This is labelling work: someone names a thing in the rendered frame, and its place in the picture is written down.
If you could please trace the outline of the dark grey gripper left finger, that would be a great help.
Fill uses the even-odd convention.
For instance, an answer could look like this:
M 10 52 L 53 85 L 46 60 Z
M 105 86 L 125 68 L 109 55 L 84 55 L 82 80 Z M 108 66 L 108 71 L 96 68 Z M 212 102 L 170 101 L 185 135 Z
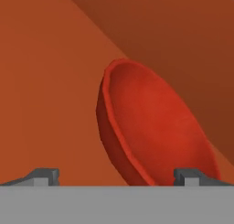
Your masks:
M 58 168 L 36 168 L 28 175 L 4 183 L 4 186 L 53 187 L 59 185 Z

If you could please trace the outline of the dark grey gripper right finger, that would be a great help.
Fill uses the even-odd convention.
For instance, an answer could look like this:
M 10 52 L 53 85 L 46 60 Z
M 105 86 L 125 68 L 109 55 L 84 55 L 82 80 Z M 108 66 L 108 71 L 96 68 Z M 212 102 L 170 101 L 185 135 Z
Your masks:
M 196 168 L 176 168 L 174 178 L 174 185 L 181 187 L 230 186 L 230 183 L 206 176 Z

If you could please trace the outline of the red bowl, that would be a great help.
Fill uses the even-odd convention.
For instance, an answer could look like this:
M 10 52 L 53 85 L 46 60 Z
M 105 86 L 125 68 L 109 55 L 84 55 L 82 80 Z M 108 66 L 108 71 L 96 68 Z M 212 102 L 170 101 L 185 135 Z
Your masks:
M 103 146 L 131 186 L 171 186 L 174 170 L 219 179 L 214 151 L 192 112 L 151 69 L 116 59 L 104 71 L 96 107 Z

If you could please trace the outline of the brown wooden cabinet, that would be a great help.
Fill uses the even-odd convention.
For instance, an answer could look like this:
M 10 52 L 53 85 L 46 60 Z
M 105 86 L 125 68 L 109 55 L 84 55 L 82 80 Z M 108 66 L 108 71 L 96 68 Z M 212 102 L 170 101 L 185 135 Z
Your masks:
M 183 100 L 234 183 L 234 0 L 0 0 L 0 183 L 129 185 L 100 138 L 106 68 L 129 59 Z

